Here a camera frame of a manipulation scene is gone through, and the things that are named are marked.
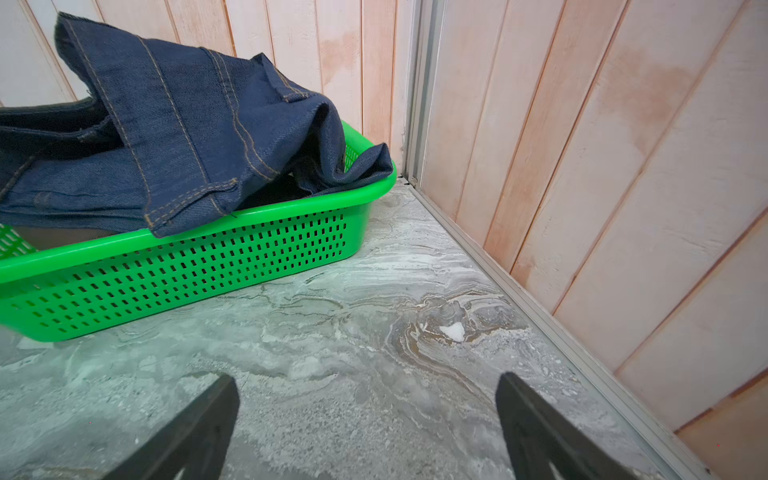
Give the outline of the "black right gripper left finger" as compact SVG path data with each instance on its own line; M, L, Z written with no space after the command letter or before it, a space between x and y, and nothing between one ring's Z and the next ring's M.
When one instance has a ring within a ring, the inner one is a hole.
M235 379L221 375L107 479L218 479L240 406Z

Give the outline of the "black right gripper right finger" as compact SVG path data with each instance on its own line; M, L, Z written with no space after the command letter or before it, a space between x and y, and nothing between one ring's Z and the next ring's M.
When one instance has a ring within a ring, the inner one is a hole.
M495 404L517 479L634 477L515 373L500 376Z

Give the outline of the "green perforated plastic basket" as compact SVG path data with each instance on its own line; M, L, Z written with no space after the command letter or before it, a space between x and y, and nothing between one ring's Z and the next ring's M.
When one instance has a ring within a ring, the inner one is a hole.
M163 239L140 230L37 251L3 227L1 323L59 342L347 259L394 183L238 211Z

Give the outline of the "dark blue denim jeans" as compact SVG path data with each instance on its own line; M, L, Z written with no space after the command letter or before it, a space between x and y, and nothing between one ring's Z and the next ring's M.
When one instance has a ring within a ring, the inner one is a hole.
M14 227L148 229L163 238L392 174L388 148L345 161L339 113L264 55L227 56L60 13L59 56L84 100L1 112L1 220Z

